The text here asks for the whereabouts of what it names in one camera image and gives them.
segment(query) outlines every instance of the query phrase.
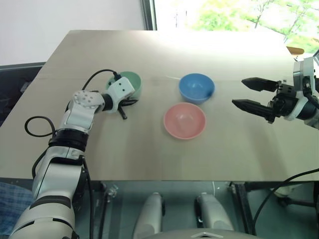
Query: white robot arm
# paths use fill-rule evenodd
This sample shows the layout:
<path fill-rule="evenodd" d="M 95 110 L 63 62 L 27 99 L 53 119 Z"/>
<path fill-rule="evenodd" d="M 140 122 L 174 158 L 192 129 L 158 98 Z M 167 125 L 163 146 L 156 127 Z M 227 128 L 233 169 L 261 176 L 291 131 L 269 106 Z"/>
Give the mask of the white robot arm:
<path fill-rule="evenodd" d="M 319 129 L 319 103 L 314 95 L 315 91 L 319 92 L 319 79 L 314 75 L 314 59 L 310 57 L 295 62 L 293 86 L 258 77 L 242 80 L 255 91 L 276 91 L 268 106 L 251 100 L 233 100 L 233 104 L 243 111 L 264 117 L 269 123 L 273 123 L 275 117 L 284 116 L 286 120 L 304 120 L 306 125 Z"/>
<path fill-rule="evenodd" d="M 16 223 L 10 239 L 77 239 L 72 200 L 83 194 L 87 179 L 84 151 L 94 114 L 116 112 L 118 104 L 134 93 L 122 77 L 105 94 L 74 93 L 61 125 L 49 141 L 34 178 L 35 199 Z"/>

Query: floor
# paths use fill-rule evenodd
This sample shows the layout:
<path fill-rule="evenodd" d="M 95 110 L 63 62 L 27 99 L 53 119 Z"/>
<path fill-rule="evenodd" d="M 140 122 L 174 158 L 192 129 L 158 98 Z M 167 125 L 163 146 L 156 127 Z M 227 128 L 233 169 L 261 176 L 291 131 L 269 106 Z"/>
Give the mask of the floor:
<path fill-rule="evenodd" d="M 108 205 L 103 239 L 130 239 L 135 221 L 144 200 L 153 192 L 160 192 L 165 199 L 166 215 L 163 231 L 196 227 L 193 202 L 201 192 L 213 193 L 212 182 L 116 182 L 119 187 L 117 197 Z M 240 214 L 233 204 L 227 182 L 214 182 L 215 197 L 224 206 L 235 230 L 244 232 Z M 248 194 L 252 214 L 267 195 L 268 190 L 258 190 Z M 292 198 L 312 200 L 312 183 L 297 187 Z M 81 239 L 88 238 L 88 196 L 82 210 L 77 212 L 76 229 Z M 100 205 L 96 205 L 95 238 L 99 225 Z M 316 239 L 318 230 L 314 208 L 297 205 L 280 206 L 272 197 L 263 209 L 258 222 L 257 234 L 264 239 Z"/>

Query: table surface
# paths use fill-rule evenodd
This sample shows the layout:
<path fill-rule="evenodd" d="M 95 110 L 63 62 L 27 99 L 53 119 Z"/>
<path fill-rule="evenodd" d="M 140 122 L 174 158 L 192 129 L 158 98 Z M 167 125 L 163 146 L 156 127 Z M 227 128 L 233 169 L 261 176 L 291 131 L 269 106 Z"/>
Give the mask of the table surface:
<path fill-rule="evenodd" d="M 31 178 L 49 137 L 29 136 L 24 122 L 47 116 L 58 127 L 74 91 L 104 68 L 138 73 L 143 90 L 140 101 L 125 108 L 126 121 L 118 113 L 96 115 L 86 151 L 93 180 L 279 181 L 317 168 L 317 130 L 302 120 L 268 124 L 231 103 L 266 105 L 274 93 L 249 90 L 240 81 L 259 76 L 291 82 L 293 64 L 282 41 L 265 33 L 71 31 L 0 128 L 0 177 Z M 163 115 L 182 101 L 178 81 L 193 72 L 212 78 L 216 91 L 200 105 L 205 131 L 183 141 L 165 131 Z M 88 89 L 103 91 L 111 76 L 98 75 Z M 30 130 L 50 131 L 40 119 Z"/>

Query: black cable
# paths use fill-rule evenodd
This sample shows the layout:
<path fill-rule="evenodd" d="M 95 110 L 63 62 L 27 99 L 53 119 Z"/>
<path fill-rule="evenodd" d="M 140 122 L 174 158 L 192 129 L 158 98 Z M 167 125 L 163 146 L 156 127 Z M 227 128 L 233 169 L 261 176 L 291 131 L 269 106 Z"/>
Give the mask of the black cable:
<path fill-rule="evenodd" d="M 38 165 L 38 163 L 40 162 L 40 160 L 44 157 L 45 153 L 46 153 L 47 149 L 44 150 L 43 153 L 41 153 L 41 155 L 37 158 L 37 160 L 34 162 L 33 166 L 32 166 L 32 178 L 34 179 L 36 174 L 35 174 L 35 169 Z"/>
<path fill-rule="evenodd" d="M 92 186 L 91 186 L 91 177 L 88 169 L 88 165 L 86 164 L 85 159 L 83 160 L 83 165 L 84 168 L 87 169 L 88 176 L 87 176 L 87 181 L 88 181 L 88 188 L 89 188 L 89 195 L 90 195 L 90 239 L 93 239 L 93 229 L 94 229 L 94 207 L 93 207 L 93 191 L 92 191 Z"/>
<path fill-rule="evenodd" d="M 304 175 L 307 175 L 307 174 L 311 174 L 311 173 L 316 173 L 316 172 L 319 172 L 319 168 L 317 169 L 314 169 L 314 170 L 310 170 L 310 171 L 307 171 L 307 172 L 303 172 L 303 173 L 299 173 L 299 174 L 296 174 L 288 179 L 286 179 L 285 181 L 279 183 L 275 188 L 273 188 L 273 190 L 271 190 L 271 192 L 267 195 L 267 197 L 264 199 L 264 201 L 261 203 L 261 205 L 259 206 L 257 212 L 256 212 L 256 215 L 254 216 L 254 220 L 253 220 L 253 224 L 252 224 L 252 233 L 253 235 L 257 235 L 256 234 L 256 222 L 257 222 L 257 219 L 258 219 L 258 216 L 262 210 L 262 208 L 264 207 L 264 205 L 266 204 L 266 202 L 268 201 L 268 199 L 274 194 L 274 192 L 279 189 L 280 187 L 284 186 L 286 183 L 288 183 L 289 181 L 295 179 L 295 178 L 298 178 L 298 177 L 301 177 L 301 176 L 304 176 Z"/>
<path fill-rule="evenodd" d="M 28 129 L 28 124 L 30 123 L 31 120 L 33 119 L 45 119 L 46 121 L 49 122 L 50 126 L 51 126 L 51 129 L 52 129 L 52 132 L 51 133 L 46 133 L 46 134 L 34 134 L 34 133 L 31 133 Z M 52 138 L 54 138 L 55 136 L 55 127 L 54 127 L 54 124 L 52 122 L 52 120 L 50 120 L 48 117 L 45 117 L 45 116 L 33 116 L 33 117 L 30 117 L 26 120 L 26 122 L 24 123 L 24 130 L 31 136 L 33 137 L 46 137 L 46 136 L 49 136 L 49 135 L 52 135 Z"/>
<path fill-rule="evenodd" d="M 109 194 L 108 194 L 108 192 L 106 190 L 105 191 L 105 195 L 104 195 L 103 207 L 102 207 L 102 214 L 101 214 L 101 220 L 100 220 L 100 228 L 99 228 L 98 239 L 102 239 L 102 236 L 103 236 L 104 220 L 105 220 L 106 208 L 107 208 L 107 204 L 108 203 L 109 203 Z"/>
<path fill-rule="evenodd" d="M 312 97 L 311 94 L 306 94 L 307 99 L 309 100 L 309 102 L 311 104 L 313 104 L 314 107 L 316 107 L 317 109 L 319 109 L 319 103 Z"/>
<path fill-rule="evenodd" d="M 82 87 L 82 91 L 85 90 L 85 88 L 88 86 L 88 84 L 90 83 L 90 81 L 99 73 L 101 72 L 105 72 L 105 71 L 109 71 L 109 72 L 112 72 L 114 77 L 115 77 L 115 80 L 118 80 L 119 77 L 121 77 L 116 71 L 113 71 L 113 70 L 110 70 L 110 69 L 103 69 L 103 70 L 99 70 L 97 72 L 95 72 L 84 84 L 84 86 Z"/>

